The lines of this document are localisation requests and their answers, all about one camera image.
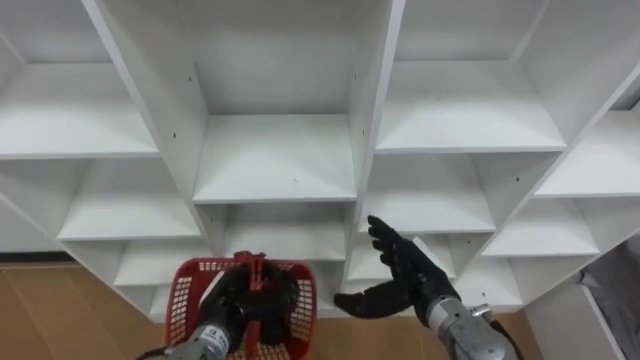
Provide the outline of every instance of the white shelving unit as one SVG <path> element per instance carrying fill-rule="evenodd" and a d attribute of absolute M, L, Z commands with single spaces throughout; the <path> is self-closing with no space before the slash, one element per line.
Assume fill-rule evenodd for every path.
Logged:
<path fill-rule="evenodd" d="M 375 214 L 467 305 L 521 309 L 640 230 L 640 107 L 620 105 L 639 15 L 640 0 L 3 1 L 5 232 L 50 239 L 154 321 L 180 264 L 242 250 L 306 261 L 320 316 L 344 316 L 333 293 L 390 278 Z"/>

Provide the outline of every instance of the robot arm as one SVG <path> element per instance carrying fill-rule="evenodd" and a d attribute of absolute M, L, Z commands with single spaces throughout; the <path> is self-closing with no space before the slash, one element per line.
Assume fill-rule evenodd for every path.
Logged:
<path fill-rule="evenodd" d="M 499 323 L 488 306 L 468 310 L 457 298 L 447 297 L 434 303 L 425 316 L 454 360 L 521 359 L 508 334 L 492 327 Z"/>
<path fill-rule="evenodd" d="M 335 304 L 364 319 L 391 316 L 411 306 L 422 324 L 435 331 L 453 360 L 524 360 L 487 305 L 467 309 L 442 269 L 412 241 L 369 216 L 372 244 L 389 266 L 392 281 L 359 294 L 336 294 Z"/>

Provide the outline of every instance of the red plastic basket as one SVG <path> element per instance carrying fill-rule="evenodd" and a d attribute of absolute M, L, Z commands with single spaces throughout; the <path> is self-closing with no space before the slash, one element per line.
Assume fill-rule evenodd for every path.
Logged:
<path fill-rule="evenodd" d="M 248 263 L 251 267 L 251 290 L 262 286 L 262 261 L 265 255 L 249 252 L 236 253 L 231 258 L 201 258 L 184 263 L 176 272 L 171 285 L 165 322 L 165 342 L 168 346 L 188 339 L 198 320 L 200 298 L 220 271 Z M 260 323 L 252 322 L 247 327 L 242 347 L 227 356 L 232 360 L 255 359 L 304 359 L 309 350 L 316 320 L 316 286 L 313 273 L 304 263 L 284 260 L 269 260 L 284 270 L 293 273 L 300 287 L 300 296 L 295 310 L 288 317 L 291 337 L 284 344 L 266 346 L 259 339 Z"/>

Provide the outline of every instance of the baseboard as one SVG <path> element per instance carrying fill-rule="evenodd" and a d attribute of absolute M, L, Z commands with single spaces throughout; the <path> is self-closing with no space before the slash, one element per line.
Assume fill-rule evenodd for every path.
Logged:
<path fill-rule="evenodd" d="M 75 262 L 75 259 L 64 251 L 38 251 L 0 253 L 0 263 L 63 263 Z"/>

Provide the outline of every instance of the black glove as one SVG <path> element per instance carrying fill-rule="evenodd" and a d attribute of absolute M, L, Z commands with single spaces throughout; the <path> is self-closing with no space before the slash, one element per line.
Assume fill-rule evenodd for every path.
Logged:
<path fill-rule="evenodd" d="M 427 326 L 426 311 L 433 301 L 441 296 L 460 299 L 447 274 L 412 241 L 375 216 L 367 220 L 369 235 L 374 238 L 372 245 L 381 252 L 380 261 L 389 266 L 393 280 L 359 294 L 336 294 L 333 301 L 338 308 L 357 318 L 375 319 L 413 306 L 418 319 Z"/>

